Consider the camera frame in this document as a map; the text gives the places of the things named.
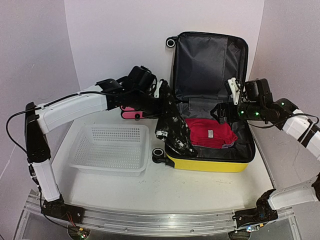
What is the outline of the purple garment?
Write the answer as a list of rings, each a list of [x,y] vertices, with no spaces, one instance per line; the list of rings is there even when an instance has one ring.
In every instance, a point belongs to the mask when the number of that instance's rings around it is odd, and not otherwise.
[[[225,143],[225,144],[223,144],[223,145],[221,146],[221,148],[222,148],[222,149],[228,149],[228,148],[231,148],[234,144],[235,144],[234,141],[233,141],[232,143],[230,143],[230,144]]]

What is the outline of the black white patterned garment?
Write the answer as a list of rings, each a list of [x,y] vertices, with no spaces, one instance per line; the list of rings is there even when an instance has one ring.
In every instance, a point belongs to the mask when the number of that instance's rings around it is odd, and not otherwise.
[[[191,130],[177,108],[169,83],[161,80],[159,87],[159,117],[155,136],[173,152],[181,156],[196,157],[198,151],[192,145]]]

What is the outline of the yellow Pikachu hard-shell suitcase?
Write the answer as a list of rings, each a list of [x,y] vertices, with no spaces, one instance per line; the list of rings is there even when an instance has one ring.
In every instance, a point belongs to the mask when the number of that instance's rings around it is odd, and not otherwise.
[[[225,82],[236,78],[242,84],[246,80],[246,41],[231,35],[188,31],[167,38],[166,46],[175,49],[170,88],[182,117],[217,121],[218,116],[211,116],[216,104],[233,103]],[[192,144],[198,152],[192,157],[176,154],[165,144],[152,151],[152,161],[180,170],[241,172],[255,157],[254,139],[245,121],[232,120],[229,125],[238,137],[230,148]]]

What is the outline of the red t-shirt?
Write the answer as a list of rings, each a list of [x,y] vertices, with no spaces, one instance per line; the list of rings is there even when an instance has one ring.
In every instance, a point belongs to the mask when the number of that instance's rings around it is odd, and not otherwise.
[[[227,123],[207,118],[186,118],[190,129],[190,140],[194,146],[211,149],[222,149],[223,144],[231,144],[238,140],[237,135]]]

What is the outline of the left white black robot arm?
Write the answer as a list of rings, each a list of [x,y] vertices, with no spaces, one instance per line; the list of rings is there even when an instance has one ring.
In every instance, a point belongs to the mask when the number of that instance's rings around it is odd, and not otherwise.
[[[40,212],[44,217],[71,222],[77,213],[84,212],[84,208],[64,202],[52,168],[47,134],[84,116],[129,104],[136,103],[147,112],[151,105],[143,100],[156,101],[156,81],[153,80],[149,86],[142,86],[140,83],[129,86],[130,82],[126,76],[118,80],[105,79],[54,101],[40,105],[30,102],[25,106],[24,152],[30,177],[44,201],[40,204]]]

